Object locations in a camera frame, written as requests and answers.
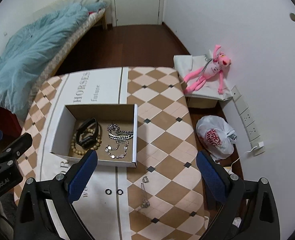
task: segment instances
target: white plastic bag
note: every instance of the white plastic bag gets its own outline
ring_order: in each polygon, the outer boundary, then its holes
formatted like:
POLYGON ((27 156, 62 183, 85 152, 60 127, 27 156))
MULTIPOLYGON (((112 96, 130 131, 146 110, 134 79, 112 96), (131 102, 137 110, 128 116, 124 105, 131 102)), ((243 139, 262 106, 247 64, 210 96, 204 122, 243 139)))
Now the white plastic bag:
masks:
POLYGON ((215 161, 226 159, 234 151, 232 143, 236 141, 235 131, 219 116, 202 117, 197 123, 197 134, 215 161))

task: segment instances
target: round hole in wall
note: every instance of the round hole in wall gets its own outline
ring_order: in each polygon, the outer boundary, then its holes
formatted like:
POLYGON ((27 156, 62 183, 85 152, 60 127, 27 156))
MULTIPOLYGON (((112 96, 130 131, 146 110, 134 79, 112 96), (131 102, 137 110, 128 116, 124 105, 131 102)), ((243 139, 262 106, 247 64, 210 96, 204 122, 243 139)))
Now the round hole in wall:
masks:
POLYGON ((295 22, 295 14, 294 13, 290 13, 290 18, 291 18, 292 21, 295 22))

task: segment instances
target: silver bolt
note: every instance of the silver bolt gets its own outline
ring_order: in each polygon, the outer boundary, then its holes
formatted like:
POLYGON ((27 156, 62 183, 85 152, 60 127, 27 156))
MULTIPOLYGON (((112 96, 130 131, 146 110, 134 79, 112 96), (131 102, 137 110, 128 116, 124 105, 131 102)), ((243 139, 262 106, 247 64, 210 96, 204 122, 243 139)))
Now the silver bolt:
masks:
POLYGON ((263 184, 267 184, 267 183, 268 183, 268 180, 267 180, 266 178, 262 178, 262 179, 261 179, 261 182, 262 182, 263 184))
POLYGON ((64 178, 64 174, 60 173, 60 174, 56 175, 55 178, 57 180, 62 180, 64 178))
POLYGON ((231 175, 230 175, 230 178, 231 178, 232 180, 238 180, 238 179, 239 179, 239 177, 238 177, 236 174, 231 174, 231 175))
POLYGON ((33 178, 28 178, 26 180, 26 184, 32 184, 33 183, 33 178))

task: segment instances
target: bed leg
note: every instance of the bed leg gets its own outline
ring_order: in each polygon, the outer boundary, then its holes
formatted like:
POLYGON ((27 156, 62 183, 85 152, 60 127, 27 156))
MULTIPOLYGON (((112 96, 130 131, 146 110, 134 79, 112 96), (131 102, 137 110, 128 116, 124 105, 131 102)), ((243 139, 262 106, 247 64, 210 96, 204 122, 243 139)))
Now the bed leg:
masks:
POLYGON ((102 26, 103 26, 103 30, 107 30, 106 14, 105 13, 102 17, 102 26))

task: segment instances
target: door frame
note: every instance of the door frame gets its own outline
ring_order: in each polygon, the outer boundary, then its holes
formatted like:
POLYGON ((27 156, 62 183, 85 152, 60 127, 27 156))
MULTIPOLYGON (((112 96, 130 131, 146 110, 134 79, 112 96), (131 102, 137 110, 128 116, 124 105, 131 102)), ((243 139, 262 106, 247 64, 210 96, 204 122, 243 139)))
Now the door frame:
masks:
MULTIPOLYGON (((160 0, 159 3, 159 17, 158 17, 158 25, 162 24, 163 20, 163 9, 164 9, 164 0, 160 0)), ((115 10, 115 0, 111 0, 111 15, 112 15, 112 25, 116 27, 116 10, 115 10)))

